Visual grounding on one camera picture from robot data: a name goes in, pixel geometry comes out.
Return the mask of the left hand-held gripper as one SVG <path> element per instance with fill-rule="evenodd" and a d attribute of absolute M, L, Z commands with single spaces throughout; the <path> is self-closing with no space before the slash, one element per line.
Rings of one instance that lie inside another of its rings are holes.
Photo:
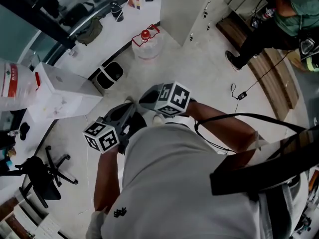
<path fill-rule="evenodd" d="M 136 112 L 136 108 L 134 103 L 121 104 L 109 110 L 104 120 L 120 120 L 120 126 L 126 126 Z M 116 128 L 102 122 L 92 121 L 82 133 L 88 146 L 100 153 L 124 144 L 124 141 L 120 142 L 120 134 L 116 132 Z"/>

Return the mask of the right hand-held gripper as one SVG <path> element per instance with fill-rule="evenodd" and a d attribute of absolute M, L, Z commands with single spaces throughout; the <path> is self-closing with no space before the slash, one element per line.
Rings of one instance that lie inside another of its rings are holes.
<path fill-rule="evenodd" d="M 190 101 L 191 91 L 178 82 L 156 84 L 140 98 L 139 105 L 147 110 L 155 110 L 165 116 L 183 114 Z"/>

